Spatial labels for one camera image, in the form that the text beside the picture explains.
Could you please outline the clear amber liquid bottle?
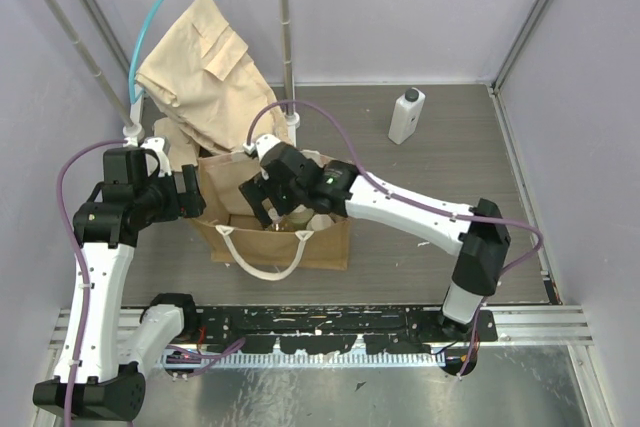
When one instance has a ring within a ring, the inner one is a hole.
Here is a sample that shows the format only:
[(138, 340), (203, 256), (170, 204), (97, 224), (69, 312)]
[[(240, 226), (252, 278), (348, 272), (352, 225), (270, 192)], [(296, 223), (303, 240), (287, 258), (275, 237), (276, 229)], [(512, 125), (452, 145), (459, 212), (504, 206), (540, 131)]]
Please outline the clear amber liquid bottle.
[(275, 209), (268, 211), (268, 216), (271, 221), (267, 227), (268, 231), (272, 232), (292, 232), (293, 228), (285, 216), (281, 216)]

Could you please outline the cream bottle with cap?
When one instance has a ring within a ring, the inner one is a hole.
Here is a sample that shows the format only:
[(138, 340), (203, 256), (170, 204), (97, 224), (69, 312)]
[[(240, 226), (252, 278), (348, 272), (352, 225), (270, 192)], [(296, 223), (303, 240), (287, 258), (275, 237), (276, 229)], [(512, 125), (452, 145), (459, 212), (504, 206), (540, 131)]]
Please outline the cream bottle with cap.
[(306, 229), (310, 231), (323, 231), (334, 225), (334, 221), (330, 215), (315, 214), (307, 223)]

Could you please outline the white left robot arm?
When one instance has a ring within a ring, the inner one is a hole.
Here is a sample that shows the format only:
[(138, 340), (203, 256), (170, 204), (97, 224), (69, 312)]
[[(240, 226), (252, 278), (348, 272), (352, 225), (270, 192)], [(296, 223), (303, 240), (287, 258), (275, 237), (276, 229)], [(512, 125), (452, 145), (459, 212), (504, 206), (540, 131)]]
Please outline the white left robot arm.
[(163, 141), (105, 143), (103, 179), (74, 216), (63, 219), (76, 259), (75, 293), (59, 361), (35, 385), (36, 407), (62, 418), (131, 422), (139, 414), (149, 370), (175, 340), (200, 331), (189, 294), (161, 293), (144, 309), (134, 333), (117, 339), (124, 285), (140, 232), (200, 216), (205, 208), (193, 166), (178, 190)]

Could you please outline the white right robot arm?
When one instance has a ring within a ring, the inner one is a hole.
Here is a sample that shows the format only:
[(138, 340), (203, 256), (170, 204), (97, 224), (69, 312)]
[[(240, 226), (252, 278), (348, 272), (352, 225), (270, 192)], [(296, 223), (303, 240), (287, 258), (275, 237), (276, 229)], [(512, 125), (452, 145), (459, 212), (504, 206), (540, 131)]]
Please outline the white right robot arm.
[(376, 222), (419, 237), (456, 259), (440, 308), (444, 337), (459, 341), (474, 328), (483, 300), (497, 288), (511, 238), (498, 206), (452, 204), (397, 188), (348, 162), (319, 165), (267, 134), (246, 144), (258, 172), (239, 191), (263, 226), (309, 210), (318, 215)]

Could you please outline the green bottle cream cap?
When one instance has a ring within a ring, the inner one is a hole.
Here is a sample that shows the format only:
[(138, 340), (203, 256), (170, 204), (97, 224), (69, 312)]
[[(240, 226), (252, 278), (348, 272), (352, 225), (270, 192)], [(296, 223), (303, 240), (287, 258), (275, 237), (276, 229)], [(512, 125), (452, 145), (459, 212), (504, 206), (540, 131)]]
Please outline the green bottle cream cap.
[(299, 205), (288, 215), (288, 220), (294, 231), (306, 230), (313, 216), (314, 211), (312, 209)]

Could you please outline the brown burlap canvas bag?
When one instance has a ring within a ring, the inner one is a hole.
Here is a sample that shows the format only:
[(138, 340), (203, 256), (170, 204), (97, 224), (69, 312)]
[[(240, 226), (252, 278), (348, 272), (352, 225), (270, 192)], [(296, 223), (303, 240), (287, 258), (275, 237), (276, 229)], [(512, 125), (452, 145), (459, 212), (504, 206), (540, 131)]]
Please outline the brown burlap canvas bag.
[(258, 161), (242, 152), (198, 160), (206, 208), (190, 223), (211, 249), (211, 260), (234, 263), (251, 276), (271, 282), (285, 279), (299, 267), (346, 270), (351, 221), (334, 215), (332, 224), (319, 231), (264, 229), (239, 190), (258, 172)]

